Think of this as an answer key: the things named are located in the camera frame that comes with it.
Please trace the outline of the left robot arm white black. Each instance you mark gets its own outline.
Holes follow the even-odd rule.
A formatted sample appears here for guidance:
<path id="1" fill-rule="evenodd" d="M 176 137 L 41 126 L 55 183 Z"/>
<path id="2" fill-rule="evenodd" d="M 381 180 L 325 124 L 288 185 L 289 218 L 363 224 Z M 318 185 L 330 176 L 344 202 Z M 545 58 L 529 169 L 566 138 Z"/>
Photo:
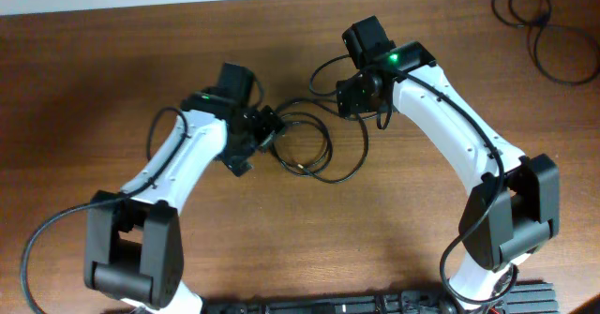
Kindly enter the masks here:
<path id="1" fill-rule="evenodd" d="M 183 282 L 180 215 L 205 169 L 222 162 L 235 176 L 265 152 L 285 126 L 261 102 L 246 67 L 225 63 L 216 85 L 175 108 L 172 132 L 119 192 L 98 191 L 87 212 L 83 280 L 136 313 L 199 313 L 202 298 Z"/>

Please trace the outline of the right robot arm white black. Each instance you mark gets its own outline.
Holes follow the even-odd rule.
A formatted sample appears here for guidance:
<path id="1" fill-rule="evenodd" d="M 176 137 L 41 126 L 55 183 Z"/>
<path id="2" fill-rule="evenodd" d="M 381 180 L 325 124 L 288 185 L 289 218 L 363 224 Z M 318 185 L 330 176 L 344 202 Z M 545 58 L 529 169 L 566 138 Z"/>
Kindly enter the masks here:
<path id="1" fill-rule="evenodd" d="M 547 155 L 528 157 L 494 131 L 458 94 L 435 57 L 419 42 L 402 46 L 368 17 L 341 36 L 357 72 L 337 83 L 343 117 L 372 112 L 385 129 L 393 113 L 413 121 L 457 174 L 468 200 L 458 236 L 444 250 L 446 265 L 458 246 L 466 249 L 457 272 L 443 276 L 445 292 L 461 311 L 501 301 L 505 276 L 560 230 L 560 175 Z"/>

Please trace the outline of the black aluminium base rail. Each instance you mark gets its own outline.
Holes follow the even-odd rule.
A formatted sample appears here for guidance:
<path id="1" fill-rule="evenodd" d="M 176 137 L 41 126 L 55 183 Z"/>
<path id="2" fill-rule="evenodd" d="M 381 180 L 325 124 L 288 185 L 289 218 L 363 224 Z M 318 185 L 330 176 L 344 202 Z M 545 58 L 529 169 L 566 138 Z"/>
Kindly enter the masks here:
<path id="1" fill-rule="evenodd" d="M 205 303 L 205 314 L 459 314 L 466 310 L 439 291 L 404 291 L 368 296 Z M 554 285 L 546 282 L 516 285 L 501 301 L 479 307 L 476 313 L 559 314 Z"/>

